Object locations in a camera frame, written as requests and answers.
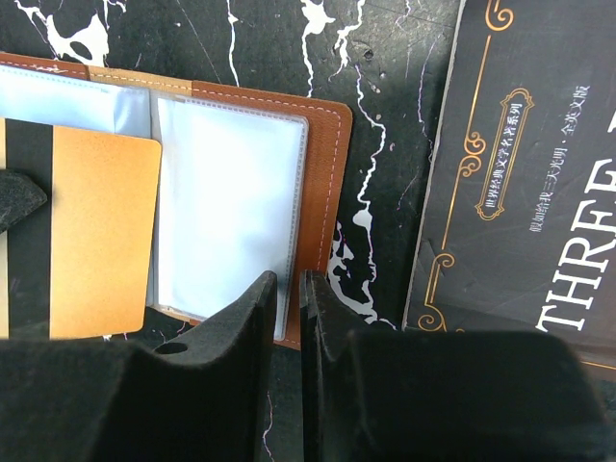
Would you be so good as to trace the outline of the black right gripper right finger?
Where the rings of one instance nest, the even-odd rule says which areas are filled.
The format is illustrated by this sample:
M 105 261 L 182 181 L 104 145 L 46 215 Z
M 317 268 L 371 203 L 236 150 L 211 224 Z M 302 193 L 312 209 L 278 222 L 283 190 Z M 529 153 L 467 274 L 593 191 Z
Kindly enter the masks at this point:
M 605 461 L 609 419 L 562 341 L 364 322 L 325 276 L 299 282 L 308 461 Z

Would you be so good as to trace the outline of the gold credit card black stripe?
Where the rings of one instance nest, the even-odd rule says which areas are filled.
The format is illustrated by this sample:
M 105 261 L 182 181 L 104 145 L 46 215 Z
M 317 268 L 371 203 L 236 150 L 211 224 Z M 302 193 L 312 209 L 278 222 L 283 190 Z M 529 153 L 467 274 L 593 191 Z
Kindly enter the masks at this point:
M 5 118 L 1 170 L 45 204 L 1 233 L 1 335 L 81 339 L 144 322 L 158 142 Z

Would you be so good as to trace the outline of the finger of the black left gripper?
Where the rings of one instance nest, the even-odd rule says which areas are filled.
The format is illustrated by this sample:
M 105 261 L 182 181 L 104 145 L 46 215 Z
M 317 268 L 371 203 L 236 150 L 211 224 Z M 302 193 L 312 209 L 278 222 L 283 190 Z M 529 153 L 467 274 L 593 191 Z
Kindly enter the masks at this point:
M 29 176 L 1 170 L 0 233 L 30 216 L 48 200 L 47 194 Z

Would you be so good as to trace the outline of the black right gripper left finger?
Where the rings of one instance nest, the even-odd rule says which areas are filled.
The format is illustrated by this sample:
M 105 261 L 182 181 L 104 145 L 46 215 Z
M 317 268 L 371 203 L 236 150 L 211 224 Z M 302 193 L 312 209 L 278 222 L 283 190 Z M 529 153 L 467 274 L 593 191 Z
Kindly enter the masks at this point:
M 5 461 L 254 461 L 277 278 L 173 340 L 1 344 Z

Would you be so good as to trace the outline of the brown leather card holder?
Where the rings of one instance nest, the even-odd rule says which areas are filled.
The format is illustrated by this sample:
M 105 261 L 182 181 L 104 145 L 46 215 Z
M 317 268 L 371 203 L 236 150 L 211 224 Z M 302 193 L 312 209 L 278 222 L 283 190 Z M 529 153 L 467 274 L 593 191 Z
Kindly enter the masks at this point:
M 145 310 L 205 321 L 271 270 L 274 338 L 299 346 L 298 279 L 327 266 L 346 105 L 6 53 L 5 118 L 158 142 Z

